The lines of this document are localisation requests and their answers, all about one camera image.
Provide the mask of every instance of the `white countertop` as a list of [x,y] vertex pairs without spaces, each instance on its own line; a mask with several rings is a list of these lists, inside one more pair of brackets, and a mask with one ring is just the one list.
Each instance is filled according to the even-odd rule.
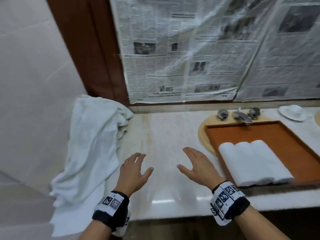
[[[320,111],[319,107],[305,108],[308,115]],[[132,220],[175,218],[211,215],[209,202],[212,193],[204,186],[189,180],[176,168],[177,164],[191,169],[183,153],[184,147],[202,151],[224,176],[218,159],[209,153],[198,140],[198,127],[203,120],[217,111],[169,112],[136,114],[130,120],[128,133],[118,150],[119,161],[135,152],[145,153],[142,173],[153,166],[154,172],[141,190],[130,198]],[[304,122],[291,121],[277,109],[265,109],[264,115],[281,120],[307,145],[320,155],[320,127],[313,118]],[[111,191],[118,180],[117,170],[106,181],[106,191]],[[252,196],[251,205],[259,211],[320,206],[320,189]]]

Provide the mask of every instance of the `left hand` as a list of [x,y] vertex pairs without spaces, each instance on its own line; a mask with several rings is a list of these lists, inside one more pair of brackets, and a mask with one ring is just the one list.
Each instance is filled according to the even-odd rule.
[[148,168],[146,172],[141,175],[141,164],[145,157],[146,154],[134,153],[124,161],[120,167],[120,176],[114,190],[124,193],[130,198],[134,192],[146,184],[154,168]]

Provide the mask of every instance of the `newspaper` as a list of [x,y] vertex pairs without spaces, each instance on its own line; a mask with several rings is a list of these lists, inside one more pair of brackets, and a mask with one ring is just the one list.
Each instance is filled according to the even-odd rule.
[[110,0],[130,103],[232,100],[276,0]]
[[320,0],[279,0],[236,101],[320,98]]

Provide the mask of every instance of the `wooden tray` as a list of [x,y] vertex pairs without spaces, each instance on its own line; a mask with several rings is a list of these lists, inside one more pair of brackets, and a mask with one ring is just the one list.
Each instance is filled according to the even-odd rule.
[[255,140],[264,141],[278,156],[293,175],[295,181],[286,185],[252,186],[245,190],[247,195],[270,193],[277,188],[305,190],[320,186],[320,157],[281,121],[256,122],[247,126],[244,123],[206,125],[205,132],[222,165],[227,180],[234,180],[218,150],[224,142],[237,144]]

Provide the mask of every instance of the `white cup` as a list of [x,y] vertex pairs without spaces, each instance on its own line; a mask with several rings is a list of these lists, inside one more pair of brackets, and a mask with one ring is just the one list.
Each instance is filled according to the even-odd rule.
[[290,105],[285,109],[286,114],[292,118],[300,118],[302,115],[302,108],[299,105]]

